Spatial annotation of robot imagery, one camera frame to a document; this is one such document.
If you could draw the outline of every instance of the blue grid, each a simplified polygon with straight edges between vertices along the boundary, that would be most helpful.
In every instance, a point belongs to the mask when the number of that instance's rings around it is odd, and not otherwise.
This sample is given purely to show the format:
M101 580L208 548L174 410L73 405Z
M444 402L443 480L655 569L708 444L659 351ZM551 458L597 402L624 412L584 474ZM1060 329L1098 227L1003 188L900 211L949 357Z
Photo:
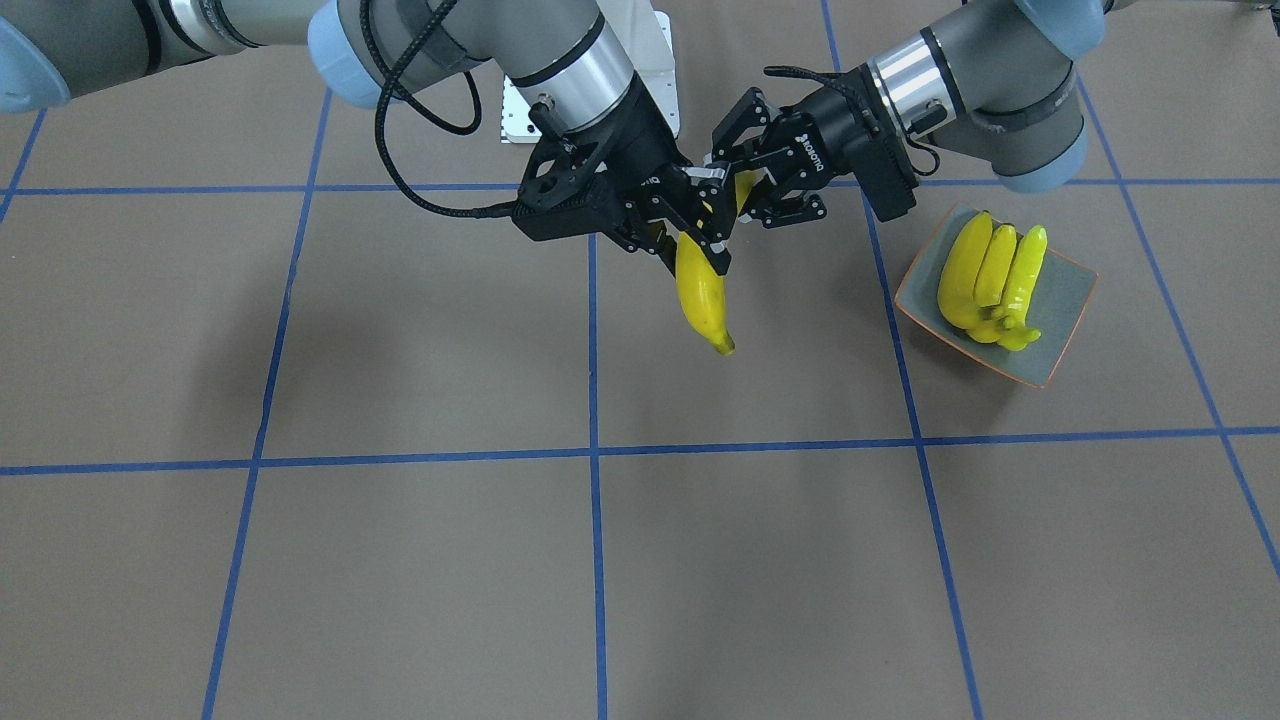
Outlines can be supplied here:
M827 40L829 45L832 64L836 70L841 69L840 53L836 41L835 28L831 20L831 10L827 0L820 0L823 20L826 24ZM1024 434L991 434L966 437L927 437L920 430L919 416L911 392L910 373L902 350L901 336L897 328L896 313L892 305L892 292L884 270L883 254L881 251L879 236L876 219L865 199L863 210L870 233L872 251L876 259L877 274L882 290L886 320L890 336L893 342L895 357L899 368L899 379L902 387L904 402L911 425L911 437L882 438L882 439L846 439L846 441L799 441L799 442L754 442L754 443L705 443L705 445L654 445L654 446L602 446L599 429L598 407L598 287L596 287L596 240L588 238L588 273L589 273L589 404L590 404L590 442L588 447L568 448L539 448L539 450L507 450L507 451L480 451L480 452L424 452L424 454L396 454L396 455L351 455L351 456L308 456L308 457L264 457L268 427L271 415L271 402L275 392L275 382L279 373L280 355L284 346L284 337L288 329L291 313L291 295L293 282L297 277L298 259L306 236L307 220L311 202L315 193L323 192L394 192L392 184L320 184L316 182L320 164L320 155L324 146L325 129L332 104L332 94L326 92L320 110L316 127L315 143L306 184L268 184L268 186L189 186L189 187L55 187L55 188L23 188L22 176L29 161L41 128L45 122L45 111L40 111L33 123L27 141L23 146L18 165L10 178L8 187L0 191L0 222L4 222L9 208L17 197L38 196L110 196L110 195L227 195L227 193L301 193L302 209L298 218L297 232L293 243L293 252L289 261L289 270L285 278L284 299L280 306L279 322L276 327L275 342L268 370L266 386L262 396L262 415L257 436L253 445L253 454L247 459L225 460L196 460L196 461L157 461L157 462L102 462L102 464L63 464L63 465L23 465L0 466L0 477L23 475L65 475L65 474L101 474L101 473L155 473L155 471L205 471L205 470L247 470L244 497L241 509L239 523L234 541L234 550L228 571L227 591L223 610L219 620L218 634L214 646L214 655L210 664L209 683L205 693L202 717L205 720L214 716L216 703L218 684L220 679L221 662L225 655L227 639L234 609L236 589L239 578L241 562L243 560L244 542L248 533L250 518L252 514L253 496L257 484L259 471L264 468L319 468L319 466L347 466L347 465L381 465L381 464L448 464L448 462L477 462L477 461L512 461L531 459L556 457L584 457L590 461L590 509L593 527L593 565L595 587L595 634L596 634L596 710L598 717L608 717L608 671L607 671L607 634L605 634L605 577L604 577L604 547L603 547L603 521L602 521L602 491L600 491L600 459L614 456L644 456L644 455L685 455L685 454L739 454L739 452L796 452L796 451L829 451L829 450L874 450L874 448L914 448L924 486L924 493L929 507L929 516L933 524L934 541L938 550L938 560L946 585L947 600L951 609L952 623L957 650L960 652L965 680L970 696L972 711L975 720L982 720L983 710L978 691L978 682L973 670L968 639L964 628L963 612L960 610L959 592L950 566L946 537L941 511L933 492L933 482L928 462L929 447L946 446L979 446L979 445L1018 445L1018 443L1073 443L1073 442L1119 442L1119 441L1144 441L1144 439L1176 439L1176 438L1220 438L1224 451L1234 477L1244 496L1245 505L1257 527L1260 538L1271 559L1272 566L1280 578L1280 556L1277 556L1275 543L1266 525L1266 521L1253 497L1252 488L1235 455L1231 438L1277 436L1280 425L1275 427L1228 427L1219 414L1217 405L1210 391L1208 382L1199 366L1190 338L1183 325L1181 318L1174 299L1165 283L1160 264L1147 238L1142 219L1137 211L1129 193L1129 186L1272 186L1280 184L1280 177L1272 178L1126 178L1121 174L1110 142L1102 128L1102 123L1093 106L1093 101L1080 82L1080 92L1088 110L1089 118L1097 129L1103 152L1111 167L1111 178L1078 178L1069 184L1092 184L1117 187L1125 200L1130 219L1142 242L1143 250L1151 265L1152 273L1160 287L1166 307L1174 320L1188 363L1197 378L1204 402L1210 410L1213 427L1208 428L1175 428L1152 430L1119 430L1119 432L1079 432L1079 433L1024 433ZM982 179L924 179L924 186L996 186L995 178ZM416 184L420 192L431 191L494 191L515 190L515 183L429 183ZM856 188L852 181L837 181L832 187Z

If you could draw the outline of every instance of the silver metal ring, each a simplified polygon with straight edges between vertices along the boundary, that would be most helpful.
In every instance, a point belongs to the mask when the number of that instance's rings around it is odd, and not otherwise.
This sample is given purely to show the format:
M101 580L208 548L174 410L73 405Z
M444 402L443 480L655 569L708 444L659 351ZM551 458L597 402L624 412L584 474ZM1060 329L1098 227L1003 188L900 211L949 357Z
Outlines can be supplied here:
M942 79L942 72L924 37L916 35L888 53L872 58L868 65L881 99L887 100L904 136L925 136L956 119L955 102L951 101L947 83ZM946 117L927 128L913 131L911 126L936 105L946 109Z
M182 27L182 32L187 33L187 37L206 53L211 55L234 55L244 49L244 45L218 32L218 28L205 17L201 0L161 1L169 3L169 6L173 8L173 17Z
M566 129L589 127L604 117L626 95L635 67L622 49L613 28L604 26L600 36L567 68L520 94L530 105L543 95L556 102L556 114Z

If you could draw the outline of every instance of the robotiq logo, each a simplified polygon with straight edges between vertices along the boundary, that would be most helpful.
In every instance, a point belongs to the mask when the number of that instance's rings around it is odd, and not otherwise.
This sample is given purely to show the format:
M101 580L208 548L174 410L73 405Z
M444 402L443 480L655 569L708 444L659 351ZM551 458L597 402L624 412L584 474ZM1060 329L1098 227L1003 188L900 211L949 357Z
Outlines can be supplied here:
M818 156L818 151L814 150L813 142L809 141L809 133L804 133L800 137L796 137L796 142L803 145L804 151L809 154L809 160L813 161L813 169L818 170L819 173L827 169L827 165L822 164L822 158Z

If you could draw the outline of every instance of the light blue joint cap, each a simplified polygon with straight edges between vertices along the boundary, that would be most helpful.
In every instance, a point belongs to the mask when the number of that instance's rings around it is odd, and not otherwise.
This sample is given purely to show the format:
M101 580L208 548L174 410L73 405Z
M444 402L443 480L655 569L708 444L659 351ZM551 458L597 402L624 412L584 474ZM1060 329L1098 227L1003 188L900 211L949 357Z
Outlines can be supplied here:
M1107 32L1098 0L1014 0L1014 4L1073 60L1097 47Z
M70 99L63 73L20 29L0 18L0 111L61 108Z
M1025 195L1048 192L1074 178L1075 173L1080 172L1080 168L1084 167L1084 159L1088 154L1089 133L1082 126L1080 135L1076 136L1070 147L1057 158L1050 160L1047 165L1021 176L1002 176L996 173L996 177L1000 178L1001 184L1014 192Z
M320 77L338 97L366 110L378 105L381 86L365 69L347 32L342 29L338 0L329 0L311 17L307 47Z

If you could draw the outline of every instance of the banana bunch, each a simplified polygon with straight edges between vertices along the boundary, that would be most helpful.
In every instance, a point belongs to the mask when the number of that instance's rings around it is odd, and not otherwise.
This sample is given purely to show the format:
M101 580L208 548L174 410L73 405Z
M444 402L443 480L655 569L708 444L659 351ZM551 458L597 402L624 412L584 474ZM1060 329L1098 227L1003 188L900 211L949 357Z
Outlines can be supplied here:
M733 177L737 211L755 186L756 173L744 170ZM716 274L707 255L689 233L676 238L676 296L685 319L698 334L707 338L721 355L732 355L733 338L724 325L724 278Z
M1036 225L1019 242L1014 225L993 224L991 213L982 211L960 231L942 268L938 309L974 342L1016 352L1041 337L1041 331L1027 327L1027 310L1048 233Z

